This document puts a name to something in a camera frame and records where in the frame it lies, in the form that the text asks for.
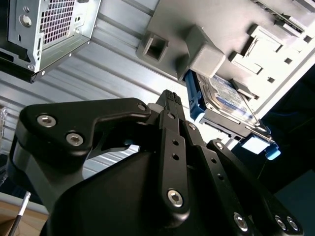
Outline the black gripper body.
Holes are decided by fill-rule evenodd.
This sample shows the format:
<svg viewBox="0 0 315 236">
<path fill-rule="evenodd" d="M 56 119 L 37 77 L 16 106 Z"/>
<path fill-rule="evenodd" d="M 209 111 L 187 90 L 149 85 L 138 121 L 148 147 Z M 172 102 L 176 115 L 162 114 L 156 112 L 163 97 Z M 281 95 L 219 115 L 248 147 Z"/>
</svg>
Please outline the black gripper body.
<svg viewBox="0 0 315 236">
<path fill-rule="evenodd" d="M 211 181 L 199 168 L 197 148 L 187 150 L 190 214 L 168 228 L 170 216 L 158 191 L 158 157 L 134 154 L 70 188 L 48 220 L 51 236 L 231 236 Z"/>
</svg>

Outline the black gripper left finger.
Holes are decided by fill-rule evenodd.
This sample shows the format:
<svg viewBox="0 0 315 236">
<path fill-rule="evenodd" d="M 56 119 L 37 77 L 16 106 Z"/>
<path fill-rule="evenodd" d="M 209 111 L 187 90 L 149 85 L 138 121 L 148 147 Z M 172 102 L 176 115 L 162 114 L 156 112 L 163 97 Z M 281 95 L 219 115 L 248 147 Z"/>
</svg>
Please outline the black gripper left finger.
<svg viewBox="0 0 315 236">
<path fill-rule="evenodd" d="M 22 110 L 9 165 L 14 180 L 50 213 L 70 188 L 146 152 L 157 155 L 158 191 L 170 221 L 189 215 L 185 139 L 165 90 L 152 106 L 136 98 L 31 105 Z"/>
</svg>

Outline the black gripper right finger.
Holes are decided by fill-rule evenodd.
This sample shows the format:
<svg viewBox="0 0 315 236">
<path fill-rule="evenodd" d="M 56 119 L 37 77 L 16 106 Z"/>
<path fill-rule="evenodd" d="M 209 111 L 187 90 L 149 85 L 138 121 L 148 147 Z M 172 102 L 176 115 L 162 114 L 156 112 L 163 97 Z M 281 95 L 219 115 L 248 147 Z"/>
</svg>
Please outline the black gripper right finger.
<svg viewBox="0 0 315 236">
<path fill-rule="evenodd" d="M 195 125 L 186 121 L 181 99 L 174 95 L 183 136 L 192 154 L 199 183 L 210 185 L 215 200 L 201 208 L 212 236 L 303 236 L 302 225 L 225 145 L 205 143 Z"/>
</svg>

